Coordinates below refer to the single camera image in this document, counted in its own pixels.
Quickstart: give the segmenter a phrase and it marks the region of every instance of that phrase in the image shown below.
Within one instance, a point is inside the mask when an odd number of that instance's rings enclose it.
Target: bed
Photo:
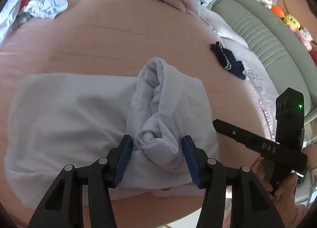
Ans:
[[[15,90],[26,75],[77,73],[137,76],[159,56],[181,72],[199,78],[213,119],[222,119],[271,139],[259,97],[247,81],[225,71],[211,53],[215,35],[202,18],[159,0],[68,0],[54,20],[33,18],[0,45],[0,158],[6,154],[7,116]],[[225,166],[252,166],[259,155],[218,135]],[[0,166],[0,202],[19,227],[34,209],[24,207]],[[144,193],[112,202],[118,227],[158,227],[201,207],[201,196],[157,197]],[[89,227],[88,207],[84,221]]]
[[[256,0],[217,0],[209,6],[255,52],[279,93],[292,87],[304,94],[305,124],[317,117],[317,68],[307,49],[274,13]],[[235,9],[235,14],[228,14]]]

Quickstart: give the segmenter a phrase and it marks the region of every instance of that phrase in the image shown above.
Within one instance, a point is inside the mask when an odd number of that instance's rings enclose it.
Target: orange plush toy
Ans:
[[[283,12],[283,10],[276,5],[272,6],[271,11],[274,12],[281,19],[283,19],[285,17],[285,13]]]

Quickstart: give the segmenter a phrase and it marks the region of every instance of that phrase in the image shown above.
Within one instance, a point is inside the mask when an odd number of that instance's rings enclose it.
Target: finger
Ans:
[[[256,167],[258,166],[259,162],[263,159],[262,156],[259,156],[258,159],[251,165],[251,170],[256,173]]]
[[[258,166],[256,167],[256,174],[260,177],[261,180],[265,177],[265,171],[262,161],[259,162]]]
[[[298,176],[296,173],[292,173],[290,176],[288,176],[282,184],[278,187],[278,189],[275,192],[276,196],[280,196],[283,193],[294,193],[294,190],[297,185],[297,179]]]
[[[273,186],[268,181],[262,180],[261,184],[264,187],[266,192],[272,192],[273,191]]]

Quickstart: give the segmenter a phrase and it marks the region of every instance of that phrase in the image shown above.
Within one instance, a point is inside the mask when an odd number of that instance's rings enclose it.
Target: crumpled fabric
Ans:
[[[174,195],[201,194],[188,185],[191,176],[181,146],[186,135],[219,159],[202,82],[153,58],[137,78],[70,73],[25,77],[8,123],[8,183],[24,206],[35,208],[65,165],[91,165],[118,147],[124,134],[133,138],[133,151],[122,182],[110,190],[111,199],[171,187]]]
[[[54,19],[68,7],[67,0],[31,0],[24,8],[24,13],[33,17]]]

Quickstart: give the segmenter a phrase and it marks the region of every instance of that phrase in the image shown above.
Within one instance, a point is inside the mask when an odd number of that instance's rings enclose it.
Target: pink plush toy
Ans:
[[[295,34],[298,36],[299,40],[304,44],[305,47],[307,47],[308,51],[312,50],[312,44],[310,43],[313,39],[309,33],[309,31],[306,28],[303,29],[296,29],[293,26],[289,26],[289,28],[295,32]]]

